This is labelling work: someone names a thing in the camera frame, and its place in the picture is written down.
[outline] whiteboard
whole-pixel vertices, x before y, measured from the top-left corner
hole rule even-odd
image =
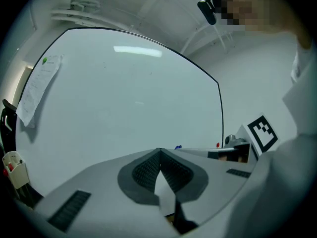
[[[35,128],[20,119],[16,126],[17,151],[42,196],[102,161],[222,143],[218,83],[173,50],[127,32],[74,28],[37,64],[55,55],[64,55],[62,65],[37,107]]]

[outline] black chair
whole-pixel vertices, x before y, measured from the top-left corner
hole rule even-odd
[[[16,127],[16,107],[6,99],[2,101],[4,109],[1,113],[0,133],[4,151],[16,151],[15,148],[15,127]]]

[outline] sleeve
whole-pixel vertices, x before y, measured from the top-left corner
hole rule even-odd
[[[314,44],[312,44],[310,49],[305,50],[299,43],[297,43],[295,59],[291,71],[291,79],[293,84],[297,82],[297,80],[300,78],[301,74],[303,73],[309,62],[312,60],[314,53],[313,50]]]

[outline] ceiling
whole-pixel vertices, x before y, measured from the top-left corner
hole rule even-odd
[[[207,24],[197,7],[201,0],[97,1],[101,4],[98,14],[187,56],[218,40],[214,28]],[[220,35],[228,31],[225,24],[217,23],[216,26]]]

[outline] person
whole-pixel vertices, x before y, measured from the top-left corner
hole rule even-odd
[[[278,33],[288,31],[297,39],[291,80],[297,82],[312,61],[316,48],[308,30],[285,0],[212,0],[216,13],[228,24],[245,25],[246,30]]]

